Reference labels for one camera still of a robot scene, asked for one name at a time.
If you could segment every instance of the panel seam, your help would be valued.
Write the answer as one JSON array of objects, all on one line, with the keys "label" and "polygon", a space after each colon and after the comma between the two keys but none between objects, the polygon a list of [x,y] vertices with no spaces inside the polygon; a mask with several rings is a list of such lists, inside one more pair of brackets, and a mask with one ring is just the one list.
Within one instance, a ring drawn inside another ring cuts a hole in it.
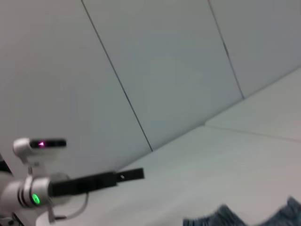
[{"label": "panel seam", "polygon": [[236,73],[235,73],[235,70],[234,70],[232,61],[231,61],[231,57],[230,57],[230,55],[229,55],[229,52],[228,52],[228,49],[227,49],[225,40],[224,40],[224,38],[223,38],[223,36],[222,36],[221,29],[220,29],[220,27],[219,27],[219,25],[218,25],[218,23],[217,23],[217,19],[216,19],[215,13],[214,13],[214,11],[213,11],[213,7],[212,7],[212,4],[211,4],[211,0],[208,0],[208,4],[209,4],[210,10],[211,10],[211,13],[212,13],[212,15],[213,15],[213,18],[214,18],[215,25],[216,25],[216,27],[217,27],[218,33],[219,33],[219,35],[220,35],[220,37],[221,37],[222,44],[224,45],[224,49],[225,49],[225,51],[226,51],[226,54],[227,54],[227,57],[228,57],[228,60],[229,60],[231,69],[232,69],[232,71],[233,71],[233,75],[234,75],[236,84],[237,84],[238,89],[239,89],[239,91],[240,91],[241,97],[242,97],[242,99],[244,100],[244,99],[245,99],[245,96],[244,96],[244,93],[243,93],[243,91],[242,91],[242,89],[241,89],[241,87],[240,87],[240,84],[239,84],[239,82],[238,82],[238,79],[237,79],[237,76],[236,76]]},{"label": "panel seam", "polygon": [[106,54],[106,56],[107,56],[107,58],[108,58],[108,60],[109,60],[109,62],[110,62],[110,64],[111,64],[111,67],[112,67],[112,69],[113,69],[113,71],[114,71],[114,73],[115,73],[115,75],[116,75],[116,77],[117,77],[117,79],[118,79],[118,82],[119,82],[119,84],[120,84],[120,86],[121,86],[121,88],[122,88],[122,90],[123,90],[123,92],[124,92],[124,94],[125,94],[125,96],[126,96],[126,98],[127,98],[127,101],[128,101],[128,103],[130,104],[130,106],[131,106],[131,109],[132,109],[132,111],[133,111],[133,113],[134,113],[134,115],[135,115],[135,118],[136,118],[136,120],[137,120],[139,126],[140,126],[140,129],[141,129],[141,131],[142,131],[142,133],[143,133],[143,135],[144,135],[144,137],[145,137],[145,139],[146,139],[146,141],[147,141],[147,143],[148,143],[148,145],[149,145],[149,147],[150,147],[150,150],[153,152],[153,149],[152,149],[152,147],[151,147],[151,144],[149,143],[149,141],[148,141],[148,139],[147,139],[147,137],[146,137],[146,135],[145,135],[145,132],[144,132],[142,126],[141,126],[141,123],[140,123],[140,121],[139,121],[139,119],[138,119],[138,117],[137,117],[137,114],[136,114],[136,112],[135,112],[135,110],[134,110],[134,108],[133,108],[133,106],[132,106],[132,104],[131,104],[131,102],[130,102],[128,96],[127,96],[127,93],[126,93],[126,91],[125,91],[125,89],[124,89],[124,87],[123,87],[123,85],[122,85],[122,83],[121,83],[121,80],[120,80],[120,78],[119,78],[119,76],[118,76],[118,74],[117,74],[117,72],[116,72],[116,70],[115,70],[115,67],[114,67],[114,65],[113,65],[113,63],[112,63],[112,61],[111,61],[111,59],[110,59],[110,57],[109,57],[109,54],[108,54],[107,50],[106,50],[105,47],[104,47],[103,41],[101,40],[101,38],[100,38],[100,36],[99,36],[99,34],[98,34],[97,30],[96,30],[96,27],[95,27],[95,25],[94,25],[94,23],[93,23],[93,21],[92,21],[92,18],[91,18],[90,14],[89,14],[89,12],[88,12],[88,10],[87,10],[87,7],[86,7],[86,5],[85,5],[85,3],[84,3],[83,0],[80,0],[80,1],[81,1],[82,5],[83,5],[85,11],[86,11],[87,16],[89,17],[89,20],[90,20],[90,22],[91,22],[91,24],[92,24],[92,26],[93,26],[93,29],[94,29],[94,31],[95,31],[97,37],[98,37],[98,40],[100,41],[101,46],[102,46],[103,49],[104,49],[104,52],[105,52],[105,54]]}]

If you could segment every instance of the cable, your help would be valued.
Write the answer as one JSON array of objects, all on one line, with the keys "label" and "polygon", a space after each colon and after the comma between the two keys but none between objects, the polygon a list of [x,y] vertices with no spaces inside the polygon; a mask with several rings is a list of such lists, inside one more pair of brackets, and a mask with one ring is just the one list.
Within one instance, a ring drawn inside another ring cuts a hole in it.
[{"label": "cable", "polygon": [[79,214],[81,214],[86,209],[86,207],[88,205],[88,199],[89,199],[89,193],[86,193],[86,198],[85,198],[84,205],[78,211],[76,211],[75,213],[70,214],[69,216],[64,216],[64,215],[55,216],[55,220],[69,220],[69,219],[77,217]]}]

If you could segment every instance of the blue fabric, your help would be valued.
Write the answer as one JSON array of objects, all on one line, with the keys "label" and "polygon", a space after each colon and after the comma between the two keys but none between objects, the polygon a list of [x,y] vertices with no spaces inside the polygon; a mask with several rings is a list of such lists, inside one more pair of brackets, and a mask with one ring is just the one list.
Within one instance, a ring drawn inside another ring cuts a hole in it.
[{"label": "blue fabric", "polygon": [[[247,226],[228,206],[222,205],[214,214],[199,219],[184,219],[183,226]],[[301,205],[294,198],[287,200],[274,216],[257,226],[301,226]]]}]

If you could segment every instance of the camera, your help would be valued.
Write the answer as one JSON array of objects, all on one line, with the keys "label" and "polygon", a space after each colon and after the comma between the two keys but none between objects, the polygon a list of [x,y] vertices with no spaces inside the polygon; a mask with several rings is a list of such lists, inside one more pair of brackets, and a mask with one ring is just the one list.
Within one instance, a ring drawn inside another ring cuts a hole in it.
[{"label": "camera", "polygon": [[23,164],[28,163],[27,157],[52,153],[53,149],[65,148],[65,139],[29,139],[21,138],[13,143],[13,151]]}]

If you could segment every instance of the cloth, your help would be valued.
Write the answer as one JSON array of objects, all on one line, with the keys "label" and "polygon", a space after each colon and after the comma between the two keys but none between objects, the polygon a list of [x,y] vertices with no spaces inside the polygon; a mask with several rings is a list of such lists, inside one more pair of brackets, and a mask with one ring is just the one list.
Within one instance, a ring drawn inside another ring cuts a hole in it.
[{"label": "cloth", "polygon": [[[183,226],[246,226],[228,206],[222,205],[214,214],[199,219],[184,219]],[[294,198],[287,200],[274,216],[257,226],[301,226],[301,205]]]}]

